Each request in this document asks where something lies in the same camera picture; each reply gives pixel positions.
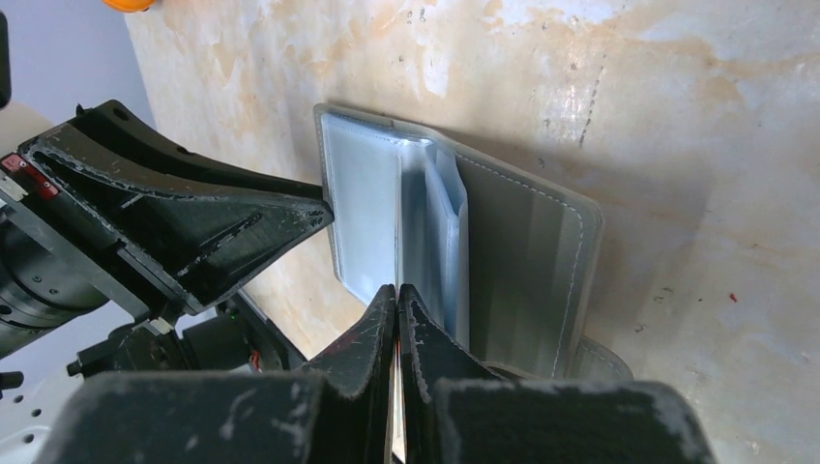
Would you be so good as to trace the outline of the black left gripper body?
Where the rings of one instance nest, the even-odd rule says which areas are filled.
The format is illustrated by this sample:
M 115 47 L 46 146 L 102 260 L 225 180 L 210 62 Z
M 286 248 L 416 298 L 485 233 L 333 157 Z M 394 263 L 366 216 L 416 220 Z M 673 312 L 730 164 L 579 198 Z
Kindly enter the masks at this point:
M 15 203 L 23 190 L 15 180 L 15 161 L 15 151 L 1 160 L 1 352 L 6 356 L 115 303 L 77 279 L 16 225 Z M 132 320 L 81 350 L 67 371 L 89 377 L 111 370 L 257 368 L 263 354 L 280 361 L 282 345 L 239 298 L 240 289 L 195 314 L 136 316 L 125 309 Z

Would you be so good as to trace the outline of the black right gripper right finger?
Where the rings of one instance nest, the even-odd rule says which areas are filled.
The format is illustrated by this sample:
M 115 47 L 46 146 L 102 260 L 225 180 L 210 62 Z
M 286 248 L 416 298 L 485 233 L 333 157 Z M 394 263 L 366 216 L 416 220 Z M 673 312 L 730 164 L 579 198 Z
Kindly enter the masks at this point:
M 643 381 L 512 380 L 435 323 L 418 290 L 396 303 L 410 463 L 711 463 L 700 421 Z

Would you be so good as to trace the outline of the grey leather card holder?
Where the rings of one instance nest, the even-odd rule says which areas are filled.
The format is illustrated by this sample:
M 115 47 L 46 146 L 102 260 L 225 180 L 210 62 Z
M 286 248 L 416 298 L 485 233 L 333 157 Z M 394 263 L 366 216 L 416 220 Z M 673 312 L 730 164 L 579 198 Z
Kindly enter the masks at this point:
M 432 318 L 508 377 L 629 380 L 583 333 L 598 204 L 431 127 L 319 103 L 337 279 L 368 302 L 413 284 Z

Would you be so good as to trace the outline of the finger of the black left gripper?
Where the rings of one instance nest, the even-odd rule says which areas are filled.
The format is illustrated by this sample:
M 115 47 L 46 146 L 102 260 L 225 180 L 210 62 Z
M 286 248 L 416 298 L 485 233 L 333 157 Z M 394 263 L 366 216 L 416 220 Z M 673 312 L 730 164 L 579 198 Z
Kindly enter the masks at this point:
M 320 200 L 322 188 L 209 159 L 166 138 L 120 101 L 76 108 L 73 126 L 117 156 L 152 171 L 191 181 Z
M 136 316 L 195 314 L 332 222 L 324 201 L 191 181 L 117 156 L 73 121 L 20 142 L 15 223 Z

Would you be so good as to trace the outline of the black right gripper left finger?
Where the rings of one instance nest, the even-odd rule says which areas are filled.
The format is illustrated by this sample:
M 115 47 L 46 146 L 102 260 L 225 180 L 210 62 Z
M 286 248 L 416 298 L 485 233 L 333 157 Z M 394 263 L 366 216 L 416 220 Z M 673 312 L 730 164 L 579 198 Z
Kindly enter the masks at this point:
M 40 463 L 388 463 L 396 290 L 297 369 L 106 372 L 68 401 Z

